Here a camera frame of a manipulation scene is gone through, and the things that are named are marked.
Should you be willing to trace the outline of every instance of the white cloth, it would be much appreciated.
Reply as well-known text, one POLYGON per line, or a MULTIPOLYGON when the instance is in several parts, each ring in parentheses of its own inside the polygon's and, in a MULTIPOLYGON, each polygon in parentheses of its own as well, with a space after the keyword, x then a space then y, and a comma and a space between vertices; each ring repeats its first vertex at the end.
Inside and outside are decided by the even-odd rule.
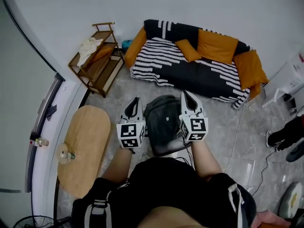
POLYGON ((104 39, 96 40, 95 38, 91 37, 90 39, 85 40, 83 43, 81 43, 79 50, 80 58, 79 62, 77 63, 78 67, 86 62, 90 55, 97 50, 97 47, 103 40, 104 39))

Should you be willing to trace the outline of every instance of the fan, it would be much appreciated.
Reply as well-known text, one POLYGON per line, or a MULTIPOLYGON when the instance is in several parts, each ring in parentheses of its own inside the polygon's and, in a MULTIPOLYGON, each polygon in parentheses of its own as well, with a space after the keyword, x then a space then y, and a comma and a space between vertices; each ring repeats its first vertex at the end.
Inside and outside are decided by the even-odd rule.
POLYGON ((47 216, 27 216, 19 220, 13 228, 69 228, 70 217, 54 220, 47 216))

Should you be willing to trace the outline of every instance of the black shirt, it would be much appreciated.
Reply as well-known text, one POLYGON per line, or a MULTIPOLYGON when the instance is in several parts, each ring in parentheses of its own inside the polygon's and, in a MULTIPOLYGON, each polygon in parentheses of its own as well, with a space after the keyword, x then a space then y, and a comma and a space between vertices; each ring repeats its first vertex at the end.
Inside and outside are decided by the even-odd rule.
MULTIPOLYGON (((106 200, 108 196, 111 214, 107 215, 111 215, 113 228, 137 227, 153 208, 161 206, 181 209, 209 228, 237 227, 237 214, 228 198, 228 187, 233 184, 235 182, 223 173, 205 182, 186 163, 173 158, 151 158, 137 164, 129 180, 122 185, 96 179, 89 193, 74 202, 72 221, 76 227, 84 227, 88 205, 94 200, 106 200)), ((250 227, 256 204, 246 190, 238 187, 244 200, 243 227, 250 227)), ((238 207, 237 195, 233 195, 233 201, 238 207)), ((106 227, 105 220, 103 216, 97 221, 99 227, 106 227)))

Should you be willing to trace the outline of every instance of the strap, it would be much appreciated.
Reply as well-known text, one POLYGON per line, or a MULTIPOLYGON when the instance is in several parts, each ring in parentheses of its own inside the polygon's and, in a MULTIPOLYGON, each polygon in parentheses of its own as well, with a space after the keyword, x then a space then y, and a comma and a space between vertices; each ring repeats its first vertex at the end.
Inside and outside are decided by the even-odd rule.
POLYGON ((148 118, 148 115, 149 115, 150 111, 151 111, 152 109, 154 109, 154 107, 156 106, 156 104, 157 104, 159 101, 161 101, 162 99, 164 99, 164 98, 174 99, 174 100, 177 101, 176 97, 173 96, 173 95, 161 95, 161 96, 155 98, 154 100, 152 100, 150 103, 147 104, 146 109, 144 110, 144 113, 143 113, 143 114, 144 114, 144 117, 145 117, 146 119, 148 118))
POLYGON ((90 217, 91 217, 91 215, 103 216, 104 214, 108 214, 108 215, 106 215, 106 227, 107 228, 112 227, 111 209, 110 209, 110 204, 108 203, 110 193, 111 193, 111 191, 108 192, 108 194, 106 196, 106 200, 95 199, 94 203, 90 204, 86 208, 85 219, 84 219, 84 227, 85 228, 90 228, 90 217))
POLYGON ((229 197, 229 201, 230 204, 234 210, 234 212, 237 215, 237 228, 242 228, 243 227, 243 216, 242 216, 242 209, 241 209, 241 205, 244 204, 243 198, 242 198, 242 193, 240 191, 240 189, 238 188, 238 185, 235 183, 233 185, 231 185, 228 188, 228 197, 229 197), (236 206, 234 205, 233 202, 233 198, 232 198, 232 192, 236 191, 238 194, 238 208, 236 209, 236 206))

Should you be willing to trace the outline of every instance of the pink cloth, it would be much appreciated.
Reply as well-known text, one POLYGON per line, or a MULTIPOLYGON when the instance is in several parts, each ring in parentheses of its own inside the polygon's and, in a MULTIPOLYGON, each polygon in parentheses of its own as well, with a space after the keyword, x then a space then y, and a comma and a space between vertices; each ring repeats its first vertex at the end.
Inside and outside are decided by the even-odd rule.
POLYGON ((255 219, 252 222, 251 228, 258 228, 262 223, 277 225, 282 227, 289 227, 291 225, 290 222, 275 215, 269 210, 257 213, 255 219))

